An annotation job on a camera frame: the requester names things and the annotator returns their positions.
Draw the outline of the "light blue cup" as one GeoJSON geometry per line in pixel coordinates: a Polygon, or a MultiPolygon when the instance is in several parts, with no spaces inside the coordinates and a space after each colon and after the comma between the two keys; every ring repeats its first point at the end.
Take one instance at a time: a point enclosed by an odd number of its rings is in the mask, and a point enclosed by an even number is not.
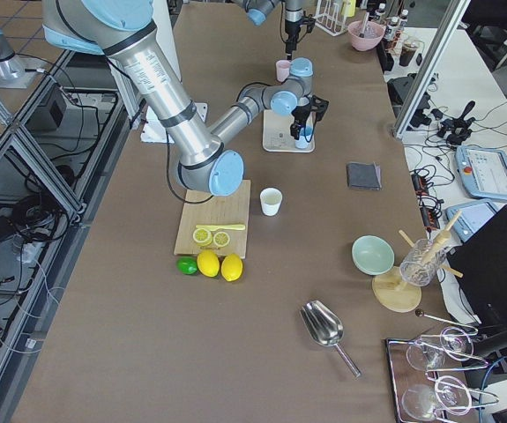
{"type": "Polygon", "coordinates": [[[295,148],[302,151],[311,151],[314,147],[314,130],[311,126],[301,128],[298,138],[295,140],[295,148]]]}

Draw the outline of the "pink cup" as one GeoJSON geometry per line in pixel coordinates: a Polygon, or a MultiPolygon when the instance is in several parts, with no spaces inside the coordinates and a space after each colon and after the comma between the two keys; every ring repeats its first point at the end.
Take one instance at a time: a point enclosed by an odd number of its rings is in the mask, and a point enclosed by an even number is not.
{"type": "Polygon", "coordinates": [[[276,79],[278,82],[284,82],[290,72],[291,62],[288,60],[279,60],[275,63],[276,79]]]}

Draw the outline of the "white cup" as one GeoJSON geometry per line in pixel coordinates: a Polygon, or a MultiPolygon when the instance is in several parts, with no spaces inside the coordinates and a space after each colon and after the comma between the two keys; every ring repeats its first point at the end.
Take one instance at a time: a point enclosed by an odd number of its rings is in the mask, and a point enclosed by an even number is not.
{"type": "Polygon", "coordinates": [[[275,216],[280,209],[283,195],[281,191],[274,187],[268,187],[261,191],[259,196],[262,213],[265,216],[275,216]]]}

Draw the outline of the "white tray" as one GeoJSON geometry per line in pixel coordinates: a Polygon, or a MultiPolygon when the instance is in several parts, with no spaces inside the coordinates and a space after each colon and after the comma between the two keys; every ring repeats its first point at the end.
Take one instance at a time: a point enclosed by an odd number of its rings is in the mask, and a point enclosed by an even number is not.
{"type": "MultiPolygon", "coordinates": [[[[314,129],[314,115],[308,119],[306,126],[314,129]]],[[[315,135],[313,136],[314,147],[311,151],[302,151],[295,148],[295,140],[290,135],[290,126],[294,118],[291,115],[278,115],[267,109],[263,113],[263,139],[262,146],[268,152],[298,152],[309,153],[315,150],[315,135]]]]}

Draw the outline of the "metal glass rack tray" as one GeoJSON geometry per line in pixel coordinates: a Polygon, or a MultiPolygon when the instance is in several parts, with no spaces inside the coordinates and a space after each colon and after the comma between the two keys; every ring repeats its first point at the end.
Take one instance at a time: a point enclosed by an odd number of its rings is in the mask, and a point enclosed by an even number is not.
{"type": "Polygon", "coordinates": [[[453,422],[499,402],[496,394],[466,385],[466,371],[488,367],[474,354],[467,331],[448,326],[437,334],[384,343],[398,422],[453,422]]]}

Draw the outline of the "pink bowl with ice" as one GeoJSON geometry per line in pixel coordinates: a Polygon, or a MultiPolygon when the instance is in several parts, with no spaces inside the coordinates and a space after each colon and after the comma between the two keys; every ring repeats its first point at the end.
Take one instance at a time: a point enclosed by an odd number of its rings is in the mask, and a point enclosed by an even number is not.
{"type": "Polygon", "coordinates": [[[369,21],[362,32],[362,22],[354,21],[347,26],[348,39],[357,51],[369,51],[375,48],[384,37],[385,28],[374,21],[369,21]]]}

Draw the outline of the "grey folded cloth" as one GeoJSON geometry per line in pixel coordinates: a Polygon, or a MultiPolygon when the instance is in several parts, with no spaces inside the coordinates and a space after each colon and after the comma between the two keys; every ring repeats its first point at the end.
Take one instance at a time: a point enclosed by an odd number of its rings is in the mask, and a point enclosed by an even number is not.
{"type": "Polygon", "coordinates": [[[376,163],[347,163],[347,186],[354,189],[380,190],[381,167],[376,163]]]}

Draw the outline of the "iced coffee cup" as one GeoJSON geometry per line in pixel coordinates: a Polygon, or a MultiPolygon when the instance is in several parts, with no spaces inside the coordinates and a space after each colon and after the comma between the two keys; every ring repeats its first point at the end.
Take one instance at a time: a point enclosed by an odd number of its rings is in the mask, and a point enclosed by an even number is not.
{"type": "Polygon", "coordinates": [[[420,43],[413,38],[409,38],[402,43],[399,55],[399,65],[401,67],[407,67],[411,63],[419,46],[420,43]]]}

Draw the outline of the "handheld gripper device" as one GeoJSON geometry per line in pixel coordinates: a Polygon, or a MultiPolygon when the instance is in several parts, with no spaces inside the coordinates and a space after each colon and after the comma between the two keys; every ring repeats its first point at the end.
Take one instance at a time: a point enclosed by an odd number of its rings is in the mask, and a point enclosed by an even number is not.
{"type": "Polygon", "coordinates": [[[472,134],[470,126],[475,121],[475,118],[466,118],[466,116],[473,110],[474,106],[475,101],[470,100],[459,117],[443,120],[436,135],[445,139],[450,145],[461,145],[472,134]]]}

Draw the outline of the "mint green bowl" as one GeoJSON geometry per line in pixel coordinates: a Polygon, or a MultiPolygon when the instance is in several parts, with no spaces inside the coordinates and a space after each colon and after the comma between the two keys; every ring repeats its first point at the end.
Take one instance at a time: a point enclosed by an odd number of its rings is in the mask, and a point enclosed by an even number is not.
{"type": "Polygon", "coordinates": [[[390,244],[375,235],[356,239],[351,254],[355,267],[371,276],[384,274],[394,265],[395,256],[390,244]]]}

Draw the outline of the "lemon slice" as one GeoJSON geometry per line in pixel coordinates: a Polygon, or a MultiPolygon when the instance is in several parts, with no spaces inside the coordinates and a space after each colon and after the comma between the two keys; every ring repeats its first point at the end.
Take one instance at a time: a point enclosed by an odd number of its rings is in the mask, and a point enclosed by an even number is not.
{"type": "Polygon", "coordinates": [[[208,246],[213,241],[212,232],[205,228],[196,228],[192,233],[192,240],[200,247],[208,246]]]}
{"type": "Polygon", "coordinates": [[[212,243],[217,248],[225,248],[231,241],[230,235],[225,231],[217,231],[212,235],[212,243]]]}

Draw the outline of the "clear glass cup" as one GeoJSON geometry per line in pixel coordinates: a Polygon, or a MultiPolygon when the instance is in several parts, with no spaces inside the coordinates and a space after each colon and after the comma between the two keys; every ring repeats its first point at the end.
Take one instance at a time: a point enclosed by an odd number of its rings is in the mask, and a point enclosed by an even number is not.
{"type": "Polygon", "coordinates": [[[446,247],[419,239],[399,266],[402,279],[413,286],[428,285],[445,261],[446,252],[446,247]]]}

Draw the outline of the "wooden cup stand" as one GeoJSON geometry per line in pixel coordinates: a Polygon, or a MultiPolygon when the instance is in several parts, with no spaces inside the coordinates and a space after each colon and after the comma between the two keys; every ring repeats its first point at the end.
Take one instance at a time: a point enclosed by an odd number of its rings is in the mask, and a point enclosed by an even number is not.
{"type": "MultiPolygon", "coordinates": [[[[461,211],[458,211],[448,224],[432,241],[436,246],[444,247],[451,237],[451,228],[457,222],[461,211]]],[[[403,239],[412,246],[415,244],[403,230],[399,230],[403,239]]],[[[441,264],[448,272],[462,278],[463,273],[452,269],[449,265],[441,264]]],[[[372,280],[372,289],[377,300],[386,308],[404,313],[417,308],[421,301],[421,286],[413,286],[404,281],[400,275],[399,266],[393,266],[388,272],[377,275],[372,280]]]]}

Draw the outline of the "black monitor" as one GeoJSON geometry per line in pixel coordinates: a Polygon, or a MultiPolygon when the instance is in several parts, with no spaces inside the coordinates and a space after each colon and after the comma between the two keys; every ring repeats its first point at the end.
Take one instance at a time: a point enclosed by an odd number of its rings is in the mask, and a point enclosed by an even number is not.
{"type": "Polygon", "coordinates": [[[459,287],[484,324],[507,326],[507,205],[449,254],[459,287]]]}

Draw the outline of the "wine glass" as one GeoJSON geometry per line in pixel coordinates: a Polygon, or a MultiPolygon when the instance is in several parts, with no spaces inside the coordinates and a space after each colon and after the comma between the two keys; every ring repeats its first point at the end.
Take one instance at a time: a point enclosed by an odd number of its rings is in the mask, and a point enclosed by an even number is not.
{"type": "Polygon", "coordinates": [[[467,386],[454,376],[437,378],[432,386],[415,384],[402,396],[406,414],[420,422],[451,422],[445,414],[462,416],[472,409],[473,400],[467,386]]]}
{"type": "Polygon", "coordinates": [[[473,341],[457,327],[446,327],[439,334],[423,334],[406,349],[409,365],[420,371],[453,370],[446,361],[465,362],[473,357],[473,341]]]}

